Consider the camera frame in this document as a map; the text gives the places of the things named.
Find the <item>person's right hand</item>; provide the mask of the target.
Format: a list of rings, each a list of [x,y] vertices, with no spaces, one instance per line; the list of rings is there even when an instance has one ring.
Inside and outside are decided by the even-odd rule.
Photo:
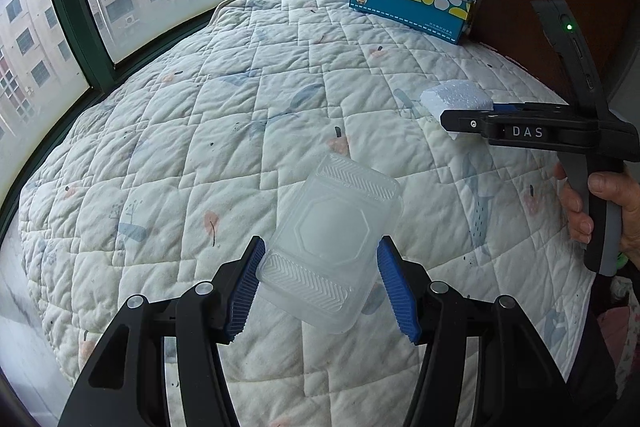
[[[554,176],[565,183],[560,191],[560,202],[567,217],[570,238],[589,245],[605,225],[606,212],[616,207],[622,231],[617,249],[636,268],[639,268],[639,182],[628,169],[624,172],[594,172],[588,178],[589,197],[582,198],[567,181],[567,173],[558,161]]]

